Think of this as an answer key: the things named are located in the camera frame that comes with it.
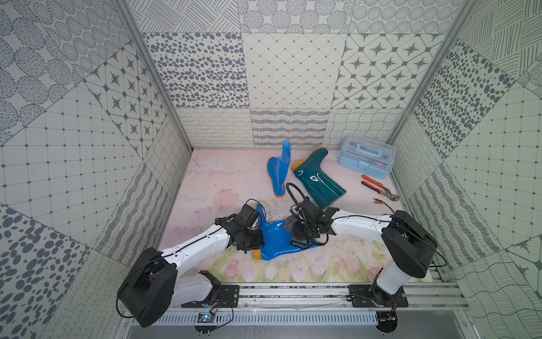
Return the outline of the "grey blue microfibre cloth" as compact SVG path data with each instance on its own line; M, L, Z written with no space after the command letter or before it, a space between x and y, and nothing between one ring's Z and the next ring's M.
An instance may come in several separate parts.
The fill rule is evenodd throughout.
M296 249L304 251L327 244L327 242L322 243L317 240L320 237L318 231L311 230L306 223L294 216L289 216L285 220L284 229L292 236L290 244Z

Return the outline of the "blue rubber boot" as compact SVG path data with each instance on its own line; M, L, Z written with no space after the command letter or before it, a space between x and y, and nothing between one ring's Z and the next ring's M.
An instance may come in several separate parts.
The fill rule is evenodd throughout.
M276 197L283 197L286 193L286 178L292 158L292 143L285 140L282 144L282 153L278 157L268 160L267 171L272 182L273 193Z
M263 247L253 252L256 260L271 261L274 258L295 254L313 247L323 246L324 243L316 239L301 240L296 237L296 228L303 225L303 222L297 216L289 216L285 220L268 223L265 219L265 209L260 204L254 205L260 213L257 226L263 232Z

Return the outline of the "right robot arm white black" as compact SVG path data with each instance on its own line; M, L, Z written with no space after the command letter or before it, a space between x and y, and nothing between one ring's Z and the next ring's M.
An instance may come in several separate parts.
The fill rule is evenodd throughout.
M301 250L323 246L318 241L321 236L336 235L381 240L386 246L392 261L379 271L369 289L369 297L375 303L391 302L410 279L426 275L438 243L407 212L367 216L332 207L322 210L305 194L297 199L293 190L300 192L298 186L287 183L286 191L294 203L287 223L292 246Z

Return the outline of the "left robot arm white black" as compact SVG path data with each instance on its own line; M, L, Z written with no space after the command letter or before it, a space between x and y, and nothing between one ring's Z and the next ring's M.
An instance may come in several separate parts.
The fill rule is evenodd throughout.
M244 204L241 211L217 218L204 232L174 247L149 247L135 261L117 291L117 305L142 327L159 320L170 308L195 302L221 305L221 282L209 271L187 276L204 259L233 247L248 253L264 246L265 209Z

